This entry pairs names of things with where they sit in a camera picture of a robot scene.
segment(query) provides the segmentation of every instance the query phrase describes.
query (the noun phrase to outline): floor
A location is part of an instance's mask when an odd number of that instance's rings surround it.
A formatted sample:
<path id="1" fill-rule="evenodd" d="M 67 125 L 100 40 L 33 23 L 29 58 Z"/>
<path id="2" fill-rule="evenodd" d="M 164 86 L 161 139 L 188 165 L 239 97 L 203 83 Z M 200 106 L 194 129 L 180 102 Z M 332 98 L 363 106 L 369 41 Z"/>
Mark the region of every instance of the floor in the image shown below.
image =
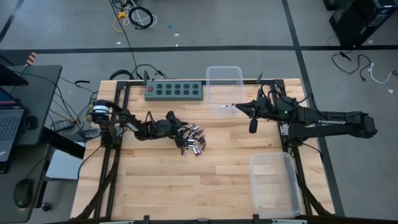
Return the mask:
<path id="1" fill-rule="evenodd" d="M 367 80 L 362 82 L 358 73 L 347 75 L 334 66 L 331 56 L 339 52 L 334 49 L 339 43 L 328 23 L 332 12 L 322 0 L 142 0 L 142 5 L 159 22 L 147 30 L 127 27 L 127 36 L 137 63 L 150 63 L 168 78 L 205 78 L 209 66 L 235 65 L 244 78 L 257 78 L 261 72 L 263 78 L 301 78 L 320 110 L 369 113 L 379 130 L 372 139 L 328 137 L 328 151 L 321 148 L 330 158 L 325 162 L 330 181 L 336 182 L 330 182 L 332 195 L 341 199 L 336 199 L 336 211 L 347 217 L 398 220 L 398 78 L 380 85 L 365 71 Z M 96 90 L 114 71 L 134 68 L 125 36 L 113 31 L 113 21 L 107 0 L 2 0 L 0 27 L 9 29 L 0 33 L 0 53 L 23 65 L 37 52 L 34 65 L 62 65 L 63 78 L 89 80 L 85 86 Z M 387 47 L 349 54 L 353 61 L 358 54 L 367 55 L 379 80 L 398 68 L 397 22 L 395 13 L 364 44 L 369 49 Z M 297 38 L 291 35 L 292 26 Z M 337 63 L 347 70 L 356 66 L 345 59 Z M 62 80 L 59 87 L 76 112 L 87 104 L 86 90 Z M 52 109 L 64 114 L 57 105 Z M 75 181 L 49 183 L 45 200 L 54 208 L 45 215 L 35 210 L 29 223 L 69 218 L 75 189 Z"/>

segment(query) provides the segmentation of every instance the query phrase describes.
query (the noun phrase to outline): computer mouse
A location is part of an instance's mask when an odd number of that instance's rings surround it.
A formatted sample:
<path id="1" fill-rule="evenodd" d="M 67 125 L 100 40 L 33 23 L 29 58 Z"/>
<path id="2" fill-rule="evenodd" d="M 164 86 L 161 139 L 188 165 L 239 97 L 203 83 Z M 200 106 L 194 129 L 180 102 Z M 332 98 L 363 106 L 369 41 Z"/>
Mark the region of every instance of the computer mouse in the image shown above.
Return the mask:
<path id="1" fill-rule="evenodd" d="M 31 179 L 20 180 L 14 189 L 14 203 L 18 208 L 26 208 L 32 203 L 33 181 Z"/>

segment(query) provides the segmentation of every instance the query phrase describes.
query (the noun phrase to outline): robotic hand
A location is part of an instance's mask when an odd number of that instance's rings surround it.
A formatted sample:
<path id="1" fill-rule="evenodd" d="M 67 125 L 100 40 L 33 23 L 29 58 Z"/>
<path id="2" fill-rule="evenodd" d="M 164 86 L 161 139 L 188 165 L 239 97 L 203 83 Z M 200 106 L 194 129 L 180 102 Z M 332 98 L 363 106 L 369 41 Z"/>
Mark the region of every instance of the robotic hand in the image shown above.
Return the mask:
<path id="1" fill-rule="evenodd" d="M 337 136 L 349 134 L 357 138 L 371 138 L 377 130 L 374 127 L 373 118 L 360 111 L 353 112 L 328 112 L 318 109 L 305 108 L 299 105 L 301 101 L 288 96 L 282 96 L 277 91 L 274 92 L 278 97 L 275 105 L 259 89 L 257 100 L 249 103 L 236 104 L 235 107 L 247 114 L 251 118 L 249 132 L 257 131 L 257 119 L 279 121 L 284 123 L 288 132 L 289 142 L 301 145 L 308 138 Z M 327 124 L 323 126 L 307 127 L 311 124 Z"/>
<path id="2" fill-rule="evenodd" d="M 109 120 L 110 114 L 118 115 L 118 119 L 115 121 Z M 184 125 L 188 123 L 180 121 L 175 117 L 173 111 L 169 111 L 166 114 L 166 119 L 154 121 L 150 111 L 147 114 L 147 118 L 150 116 L 150 121 L 141 122 L 136 119 L 136 116 L 131 114 L 128 110 L 120 108 L 113 102 L 106 100 L 98 100 L 92 112 L 92 120 L 95 124 L 98 124 L 101 129 L 101 144 L 104 147 L 114 147 L 117 141 L 117 131 L 114 124 L 119 123 L 120 126 L 126 126 L 134 132 L 135 137 L 140 141 L 153 140 L 159 138 L 169 137 L 174 139 L 178 148 L 184 147 L 183 134 L 188 131 Z"/>

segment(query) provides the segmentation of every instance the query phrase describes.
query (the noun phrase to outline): clear plastic bin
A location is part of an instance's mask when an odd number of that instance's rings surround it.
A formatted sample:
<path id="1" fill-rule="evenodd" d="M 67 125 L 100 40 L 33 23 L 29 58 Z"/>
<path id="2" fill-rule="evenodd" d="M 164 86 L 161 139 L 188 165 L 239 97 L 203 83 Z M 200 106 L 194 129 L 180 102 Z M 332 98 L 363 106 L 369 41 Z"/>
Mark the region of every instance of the clear plastic bin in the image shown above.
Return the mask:
<path id="1" fill-rule="evenodd" d="M 293 160 L 288 153 L 253 155 L 250 168 L 254 209 L 261 218 L 300 215 L 299 187 Z"/>
<path id="2" fill-rule="evenodd" d="M 239 67 L 208 67 L 206 87 L 207 103 L 213 116 L 234 116 L 238 109 L 233 105 L 244 101 L 243 76 Z"/>

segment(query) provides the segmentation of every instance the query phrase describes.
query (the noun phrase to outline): white cable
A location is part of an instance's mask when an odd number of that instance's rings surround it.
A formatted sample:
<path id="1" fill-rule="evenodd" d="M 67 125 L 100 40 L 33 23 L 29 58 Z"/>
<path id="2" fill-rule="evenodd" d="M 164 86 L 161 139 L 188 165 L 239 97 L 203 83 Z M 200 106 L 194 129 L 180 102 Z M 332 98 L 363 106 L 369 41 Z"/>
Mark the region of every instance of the white cable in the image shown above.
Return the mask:
<path id="1" fill-rule="evenodd" d="M 125 7 L 124 10 L 126 10 L 126 15 L 129 16 L 129 11 L 131 10 L 131 9 L 130 9 L 130 5 L 128 5 L 127 7 Z M 135 19 L 134 19 L 134 13 L 135 13 L 135 12 L 137 13 L 138 20 L 135 20 Z M 135 12 L 133 12 L 133 13 L 131 14 L 131 19 L 134 20 L 134 22 L 140 22 L 141 25 L 144 26 L 144 24 L 143 24 L 142 22 L 144 22 L 145 20 L 149 19 L 150 16 L 147 16 L 146 18 L 141 19 L 141 17 L 139 16 L 138 10 L 136 10 Z M 153 26 L 156 24 L 156 22 L 157 22 L 157 17 L 156 17 L 155 15 L 152 15 L 152 16 L 154 17 L 154 22 L 153 22 L 152 25 L 150 25 L 149 27 L 153 27 Z M 123 21 L 123 24 L 124 24 L 125 26 L 127 26 L 129 23 L 128 23 L 128 22 L 125 23 L 124 21 Z"/>
<path id="2" fill-rule="evenodd" d="M 386 82 L 388 82 L 388 80 L 390 79 L 391 75 L 392 75 L 392 74 L 394 73 L 394 71 L 395 71 L 395 69 L 391 70 L 390 74 L 389 74 L 388 77 L 387 77 L 387 80 L 385 80 L 384 82 L 380 82 L 380 81 L 377 81 L 377 80 L 373 77 L 373 66 L 374 66 L 374 63 L 371 63 L 371 67 L 368 68 L 368 72 L 371 74 L 371 78 L 372 78 L 375 82 L 377 82 L 377 83 L 379 83 L 379 84 L 385 84 Z"/>

